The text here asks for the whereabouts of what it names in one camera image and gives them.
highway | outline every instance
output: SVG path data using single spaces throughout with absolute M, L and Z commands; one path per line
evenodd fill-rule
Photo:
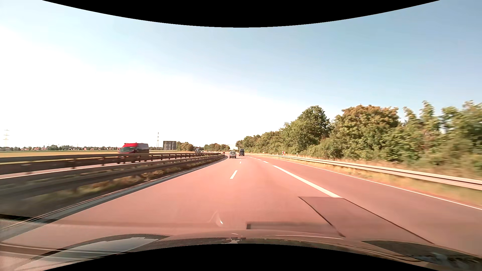
M 482 255 L 480 208 L 253 155 L 225 159 L 4 242 L 55 249 L 118 234 L 220 229 L 397 239 Z

dashed white line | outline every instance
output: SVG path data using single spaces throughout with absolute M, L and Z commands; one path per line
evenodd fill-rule
M 333 197 L 333 198 L 341 198 L 341 197 L 338 196 L 337 194 L 332 193 L 332 192 L 324 189 L 323 187 L 317 186 L 316 184 L 314 184 L 314 183 L 312 183 L 312 182 L 308 182 L 307 180 L 303 179 L 302 177 L 298 177 L 298 176 L 296 176 L 295 174 L 293 174 L 293 173 L 291 173 L 291 172 L 288 172 L 288 171 L 286 171 L 286 170 L 284 170 L 284 169 L 282 169 L 282 168 L 280 168 L 280 167 L 277 167 L 277 166 L 275 166 L 275 165 L 274 165 L 274 167 L 276 167 L 277 169 L 285 172 L 285 173 L 288 174 L 288 175 L 291 175 L 291 176 L 297 178 L 298 180 L 306 183 L 307 185 L 309 185 L 309 186 L 311 186 L 311 187 L 313 187 L 313 188 L 315 188 L 315 189 L 318 189 L 319 191 L 327 194 L 327 195 L 330 196 L 330 197 Z
M 234 178 L 234 176 L 236 175 L 236 172 L 238 172 L 238 171 L 235 170 L 234 173 L 233 173 L 233 175 L 231 175 L 231 178 L 230 178 L 230 179 Z

solid white line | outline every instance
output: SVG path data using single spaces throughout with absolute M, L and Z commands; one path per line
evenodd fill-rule
M 308 182 L 307 180 L 305 180 L 305 179 L 303 179 L 303 178 L 301 178 L 301 177 L 298 177 L 298 176 L 296 176 L 295 174 L 293 174 L 293 173 L 291 173 L 291 172 L 288 172 L 288 171 L 286 171 L 286 170 L 284 170 L 284 169 L 282 169 L 282 168 L 280 168 L 280 167 L 277 167 L 277 166 L 275 166 L 275 165 L 274 165 L 274 167 L 276 167 L 277 169 L 279 169 L 279 170 L 281 170 L 281 171 L 285 172 L 285 173 L 286 173 L 286 174 L 288 174 L 288 175 L 291 175 L 291 176 L 293 176 L 293 177 L 297 178 L 298 180 L 300 180 L 300 181 L 302 181 L 302 182 L 306 183 L 307 185 L 309 185 L 309 186 L 311 186 L 311 187 L 313 187 L 313 188 L 318 189 L 319 191 L 321 191 L 321 192 L 323 192 L 323 193 L 327 194 L 327 195 L 328 195 L 328 196 L 330 196 L 330 197 L 333 197 L 333 198 L 341 198 L 341 197 L 340 197 L 340 196 L 338 196 L 337 194 L 332 193 L 332 192 L 330 192 L 330 191 L 328 191 L 328 190 L 324 189 L 323 187 L 317 186 L 316 184 L 314 184 L 314 183 L 312 183 L 312 182 Z
M 236 172 L 238 172 L 238 171 L 235 170 L 234 173 L 233 173 L 233 175 L 231 175 L 231 178 L 230 178 L 230 179 L 234 178 L 234 176 L 236 175 Z
M 295 164 L 300 164 L 300 163 L 296 163 L 296 162 L 292 162 L 292 161 L 286 161 L 286 160 L 283 160 L 283 161 L 285 161 L 285 162 L 290 162 L 290 163 L 295 163 Z M 470 208 L 474 208 L 474 209 L 477 209 L 477 210 L 481 210 L 481 211 L 482 211 L 482 208 L 478 208 L 478 207 L 471 206 L 471 205 L 467 205 L 467 204 L 463 204 L 463 203 L 454 202 L 454 201 L 451 201 L 451 200 L 447 200 L 447 199 L 443 199 L 443 198 L 439 198 L 439 197 L 427 195 L 427 194 L 424 194 L 424 193 L 415 192 L 415 191 L 412 191 L 412 190 L 408 190 L 408 189 L 404 189 L 404 188 L 400 188 L 400 187 L 396 187 L 396 186 L 392 186 L 392 185 L 388 185 L 388 184 L 383 184 L 383 183 L 379 183 L 379 182 L 375 182 L 375 181 L 370 181 L 370 180 L 367 180 L 367 179 L 363 179 L 363 178 L 360 178 L 360 177 L 351 176 L 351 175 L 348 175 L 348 174 L 339 173 L 339 172 L 332 171 L 332 170 L 329 170 L 329 169 L 319 168 L 319 167 L 315 167 L 315 166 L 311 166 L 311 165 L 306 165 L 306 164 L 300 164 L 300 165 L 305 165 L 305 166 L 309 166 L 309 167 L 316 168 L 316 169 L 326 170 L 326 171 L 333 172 L 333 173 L 336 173 L 336 174 L 341 174 L 341 175 L 345 175 L 345 176 L 348 176 L 348 177 L 352 177 L 352 178 L 364 180 L 364 181 L 367 181 L 367 182 L 376 183 L 376 184 L 381 184 L 381 185 L 384 185 L 384 186 L 389 186 L 389 187 L 392 187 L 392 188 L 404 190 L 404 191 L 407 191 L 407 192 L 412 192 L 412 193 L 415 193 L 415 194 L 419 194 L 419 195 L 431 197 L 431 198 L 438 199 L 438 200 L 441 200 L 441 201 L 446 201 L 446 202 L 450 202 L 450 203 L 455 203 L 455 204 L 458 204 L 458 205 L 462 205 L 462 206 L 466 206 L 466 207 L 470 207 Z

dark van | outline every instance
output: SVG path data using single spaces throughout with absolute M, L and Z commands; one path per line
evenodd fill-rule
M 149 145 L 146 143 L 124 143 L 119 153 L 149 153 Z

red and black van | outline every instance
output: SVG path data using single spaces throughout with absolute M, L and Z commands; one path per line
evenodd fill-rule
M 149 145 L 146 143 L 124 143 L 119 153 L 149 153 Z

